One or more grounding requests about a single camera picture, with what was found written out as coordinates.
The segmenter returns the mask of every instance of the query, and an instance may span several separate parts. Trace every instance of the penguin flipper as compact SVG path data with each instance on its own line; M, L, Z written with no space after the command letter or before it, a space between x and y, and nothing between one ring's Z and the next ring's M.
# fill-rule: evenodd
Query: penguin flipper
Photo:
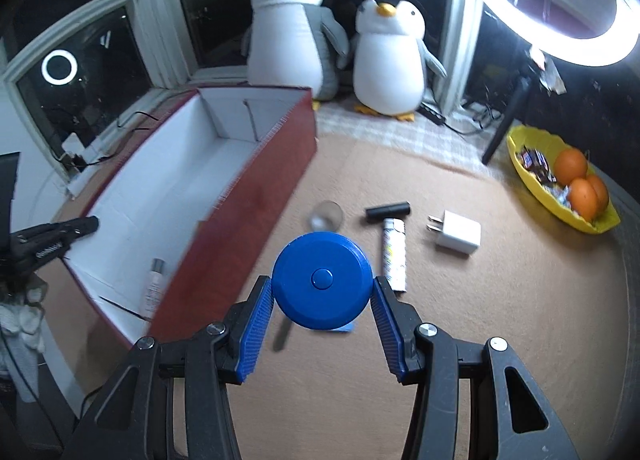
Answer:
M242 35L242 40L240 41L240 54L242 54L245 58L249 55L249 47L251 46L251 26L244 32Z
M418 39L418 50L420 51L420 56L423 62L433 70L436 74L438 74L441 78L447 77L447 70L442 66L442 63L431 53L427 46L424 44L424 41Z
M334 14L328 7L321 7L322 32L334 47L338 56L346 57L349 53L349 37L344 28L335 21Z
M349 43L349 52L346 56L338 56L337 60L335 60L335 66L337 66L340 70L346 68L349 65L349 62L353 59L353 56L356 53L356 49L358 48L358 41L360 40L360 34L355 33L353 38Z

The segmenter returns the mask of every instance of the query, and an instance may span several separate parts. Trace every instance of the plaid cloth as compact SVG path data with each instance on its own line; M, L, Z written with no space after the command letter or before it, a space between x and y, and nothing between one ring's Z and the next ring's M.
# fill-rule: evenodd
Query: plaid cloth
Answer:
M501 182L519 180L507 154L506 144L500 145L488 166L480 161L495 133L495 126L478 135L463 137L445 126L436 126L420 114L415 114L415 122L408 123L387 116L356 113L353 111L356 104L353 96L339 102L323 103L316 113L318 133L339 133L353 139L411 151L434 161L489 175ZM470 123L458 122L455 128L461 132L474 130Z

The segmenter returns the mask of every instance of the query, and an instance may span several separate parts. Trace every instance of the white phone charger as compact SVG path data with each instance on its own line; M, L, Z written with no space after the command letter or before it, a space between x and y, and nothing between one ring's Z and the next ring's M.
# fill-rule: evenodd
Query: white phone charger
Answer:
M473 254L480 246L480 224L475 220L445 211L442 218L429 217L427 227L437 231L436 244L466 255Z

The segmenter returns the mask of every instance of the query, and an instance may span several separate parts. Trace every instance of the blue tape measure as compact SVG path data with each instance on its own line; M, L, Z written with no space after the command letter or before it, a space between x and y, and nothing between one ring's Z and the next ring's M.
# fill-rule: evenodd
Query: blue tape measure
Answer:
M290 320L312 330L331 330L353 321L367 306L373 274L369 260L351 240L316 232L282 250L271 284Z

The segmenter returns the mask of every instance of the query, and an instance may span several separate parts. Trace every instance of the yellow bowl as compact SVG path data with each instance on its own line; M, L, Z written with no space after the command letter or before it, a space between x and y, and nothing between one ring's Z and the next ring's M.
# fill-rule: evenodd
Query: yellow bowl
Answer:
M538 182L536 177L529 173L520 161L516 157L516 153L522 149L523 146L527 148L534 148L540 151L545 157L549 166L553 167L553 163L556 162L558 153L567 148L571 148L557 135L551 135L546 130L539 130L530 126L516 126L513 127L507 135L507 146L509 147L509 156L513 166L522 182L529 188L529 191L533 193L544 207L549 209L560 220L566 222L571 227L576 228L583 233L590 233L592 235L599 235L615 227L620 223L620 217L613 207L613 204L609 200L609 205L593 223L587 222L581 216L578 216L569 208L561 205L542 185ZM591 164L589 164L589 170L587 175L594 173Z

